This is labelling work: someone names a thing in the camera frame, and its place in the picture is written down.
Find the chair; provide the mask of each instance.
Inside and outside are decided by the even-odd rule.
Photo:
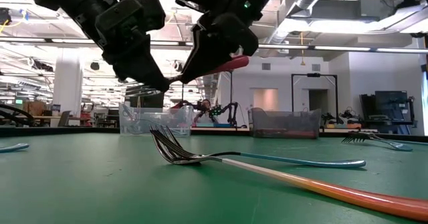
[[[68,125],[68,119],[70,118],[71,111],[64,111],[61,114],[60,121],[58,122],[58,127],[65,127]]]

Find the computer screen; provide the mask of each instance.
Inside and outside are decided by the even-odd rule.
[[[409,109],[407,91],[376,91],[375,96],[378,110]]]

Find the fork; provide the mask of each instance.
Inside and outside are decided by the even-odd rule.
[[[366,132],[350,133],[350,135],[348,137],[346,137],[344,140],[342,140],[342,143],[345,143],[345,142],[347,142],[347,143],[349,143],[349,142],[364,142],[365,140],[372,140],[372,141],[381,142],[384,144],[389,144],[395,150],[400,150],[400,151],[412,151],[413,150],[413,148],[411,148],[410,146],[408,146],[406,144],[393,142],[393,141],[378,137],[376,134],[366,133]]]
[[[251,153],[244,153],[244,152],[221,152],[221,153],[215,153],[215,154],[193,154],[188,151],[183,151],[183,147],[179,146],[181,148],[182,156],[185,156],[187,158],[200,158],[200,157],[216,157],[216,156],[225,156],[225,155],[236,155],[236,156],[246,156],[250,158],[259,158],[259,159],[265,159],[265,160],[276,160],[276,161],[282,161],[282,162],[288,162],[288,163],[294,163],[294,164],[302,164],[306,166],[317,166],[317,167],[329,167],[329,168],[356,168],[356,167],[363,167],[366,165],[366,162],[364,160],[338,160],[338,161],[312,161],[312,160],[298,160],[294,158],[284,158],[284,157],[277,157],[277,156],[266,156],[261,154],[251,154]]]
[[[428,201],[360,191],[296,175],[290,175],[236,160],[220,158],[218,156],[194,156],[192,153],[187,152],[183,147],[181,147],[168,128],[168,133],[165,132],[164,128],[161,128],[161,130],[162,132],[159,131],[158,128],[156,128],[156,130],[151,128],[150,131],[158,151],[163,158],[171,164],[194,164],[206,160],[214,160],[245,169],[247,171],[269,176],[285,183],[293,184],[297,187],[301,187],[327,197],[332,197],[333,199],[351,203],[353,205],[358,205],[360,207],[418,221],[428,221]]]

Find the blue fork handle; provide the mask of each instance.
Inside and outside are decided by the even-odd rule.
[[[420,144],[420,145],[428,146],[428,142],[415,142],[415,141],[407,141],[407,140],[388,140],[388,141],[393,141],[396,143],[403,143],[403,144]]]
[[[392,140],[376,140],[376,141],[380,141],[382,143],[385,144],[389,144],[390,146],[392,146],[395,150],[399,150],[399,151],[412,151],[413,148],[411,148],[410,146],[400,143],[400,142],[395,142]]]
[[[0,153],[6,153],[6,152],[12,152],[12,151],[16,151],[16,150],[22,150],[25,148],[28,148],[29,144],[16,144],[14,146],[8,146],[8,147],[3,147],[0,148]]]
[[[311,160],[298,160],[293,158],[284,158],[277,156],[266,156],[260,154],[241,153],[241,156],[260,158],[265,160],[276,160],[294,164],[302,164],[307,166],[317,167],[330,167],[330,168],[356,168],[363,167],[366,165],[365,160],[339,160],[339,161],[311,161]]]

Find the green table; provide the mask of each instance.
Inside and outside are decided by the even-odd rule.
[[[236,150],[313,160],[363,158],[365,169],[324,169],[232,156],[277,171],[365,191],[428,199],[428,146],[397,152],[341,138],[268,140],[192,136],[196,153]],[[0,154],[0,223],[415,223],[355,207],[218,162],[173,166],[151,136],[67,134]]]

